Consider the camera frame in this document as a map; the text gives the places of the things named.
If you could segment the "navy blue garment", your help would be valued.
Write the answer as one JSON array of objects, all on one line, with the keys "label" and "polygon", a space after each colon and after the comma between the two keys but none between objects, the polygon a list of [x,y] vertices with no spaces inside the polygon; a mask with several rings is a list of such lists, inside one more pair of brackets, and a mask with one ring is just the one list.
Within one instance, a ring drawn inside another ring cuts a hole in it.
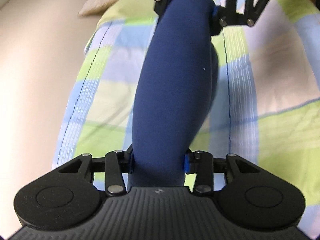
[{"label": "navy blue garment", "polygon": [[133,104],[128,186],[182,186],[184,160],[215,98],[213,0],[171,0],[155,29]]}]

